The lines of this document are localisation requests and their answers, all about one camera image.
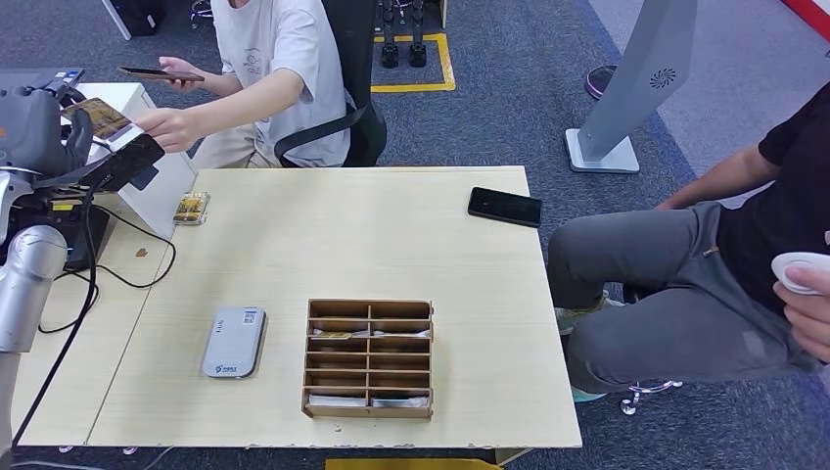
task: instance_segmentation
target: sneaker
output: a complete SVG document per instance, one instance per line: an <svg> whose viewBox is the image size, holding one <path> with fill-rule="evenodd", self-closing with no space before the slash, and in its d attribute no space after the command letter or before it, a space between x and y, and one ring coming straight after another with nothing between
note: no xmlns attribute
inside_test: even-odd
<svg viewBox="0 0 830 470"><path fill-rule="evenodd" d="M574 403L585 403L587 401L599 400L607 394L590 394L571 385L571 396L574 397Z"/></svg>
<svg viewBox="0 0 830 470"><path fill-rule="evenodd" d="M602 291L602 300L594 308L554 308L556 311L556 323L559 325L559 336L570 335L571 332L574 331L574 326L584 316L588 313L593 313L608 306L623 306L623 303L609 299L608 291Z"/></svg>

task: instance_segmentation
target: cardboard compartment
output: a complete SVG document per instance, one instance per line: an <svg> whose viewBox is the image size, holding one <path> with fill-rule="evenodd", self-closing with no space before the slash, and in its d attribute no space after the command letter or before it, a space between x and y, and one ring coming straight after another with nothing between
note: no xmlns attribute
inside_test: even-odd
<svg viewBox="0 0 830 470"><path fill-rule="evenodd" d="M316 353L367 353L369 340L367 338L348 338L332 340L326 338L309 337L305 350Z"/></svg>
<svg viewBox="0 0 830 470"><path fill-rule="evenodd" d="M430 370L430 355L426 353L394 354L377 352L369 355L372 370Z"/></svg>
<svg viewBox="0 0 830 470"><path fill-rule="evenodd" d="M372 319L403 318L429 320L433 307L428 302L372 302Z"/></svg>
<svg viewBox="0 0 830 470"><path fill-rule="evenodd" d="M411 372L411 371L386 371L386 372L369 372L369 387L381 387L391 389L429 389L430 388L430 372Z"/></svg>
<svg viewBox="0 0 830 470"><path fill-rule="evenodd" d="M366 387L366 372L345 370L309 370L306 387Z"/></svg>
<svg viewBox="0 0 830 470"><path fill-rule="evenodd" d="M308 352L305 369L367 369L369 357L363 352Z"/></svg>
<svg viewBox="0 0 830 470"><path fill-rule="evenodd" d="M429 353L430 348L430 338L389 336L369 339L369 353Z"/></svg>
<svg viewBox="0 0 830 470"><path fill-rule="evenodd" d="M432 393L430 390L369 391L369 414L374 418L430 418Z"/></svg>
<svg viewBox="0 0 830 470"><path fill-rule="evenodd" d="M429 303L312 300L306 326L302 412L310 417L432 415ZM388 336L369 336L375 332Z"/></svg>
<svg viewBox="0 0 830 470"><path fill-rule="evenodd" d="M308 318L369 318L369 303L363 301L309 301Z"/></svg>
<svg viewBox="0 0 830 470"><path fill-rule="evenodd" d="M369 336L369 320L361 318L312 318L308 320L308 334L313 335L314 330L337 333L367 332Z"/></svg>
<svg viewBox="0 0 830 470"><path fill-rule="evenodd" d="M383 335L432 335L430 320L382 319L372 320L372 336Z"/></svg>

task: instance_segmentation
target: person in white t-shirt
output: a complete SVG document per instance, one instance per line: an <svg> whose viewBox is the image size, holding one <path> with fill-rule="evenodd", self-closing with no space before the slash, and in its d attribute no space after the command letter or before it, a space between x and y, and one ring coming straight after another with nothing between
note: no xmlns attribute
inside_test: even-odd
<svg viewBox="0 0 830 470"><path fill-rule="evenodd" d="M136 124L166 152L183 152L206 137L194 165L279 167L274 144L297 131L346 114L340 56L320 0L213 0L222 74L161 57L165 71L188 71L203 82L174 82L220 98L185 110L158 109ZM298 166L340 166L348 130L296 147Z"/></svg>

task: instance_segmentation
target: hand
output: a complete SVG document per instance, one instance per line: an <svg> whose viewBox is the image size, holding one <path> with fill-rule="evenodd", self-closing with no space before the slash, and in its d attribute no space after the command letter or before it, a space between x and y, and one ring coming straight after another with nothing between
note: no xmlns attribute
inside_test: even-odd
<svg viewBox="0 0 830 470"><path fill-rule="evenodd" d="M205 74L199 68L194 67L189 62L177 57L159 57L159 65L163 71L167 72L186 71L189 73L195 73L196 75ZM182 93L190 93L191 91L199 88L202 84L200 81L184 80L170 80L169 83L174 90Z"/></svg>
<svg viewBox="0 0 830 470"><path fill-rule="evenodd" d="M186 152L199 138L205 137L189 110L150 110L141 115L135 124L156 139L167 153Z"/></svg>
<svg viewBox="0 0 830 470"><path fill-rule="evenodd" d="M780 282L773 289L787 305L784 314L793 325L793 338L815 357L830 362L830 273L818 269L789 267L787 277L820 296L796 294Z"/></svg>

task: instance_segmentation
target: chair wheel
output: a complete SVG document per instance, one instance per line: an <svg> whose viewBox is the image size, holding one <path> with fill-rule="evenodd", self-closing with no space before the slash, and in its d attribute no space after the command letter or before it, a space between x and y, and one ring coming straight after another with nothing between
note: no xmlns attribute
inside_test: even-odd
<svg viewBox="0 0 830 470"><path fill-rule="evenodd" d="M423 44L409 46L409 66L423 68L427 66L427 47Z"/></svg>
<svg viewBox="0 0 830 470"><path fill-rule="evenodd" d="M620 401L620 409L623 413L627 414L628 416L631 416L637 412L637 408L635 406L631 406L630 399L624 399Z"/></svg>
<svg viewBox="0 0 830 470"><path fill-rule="evenodd" d="M381 65L384 66L384 69L394 69L397 67L397 46L384 46L381 52Z"/></svg>

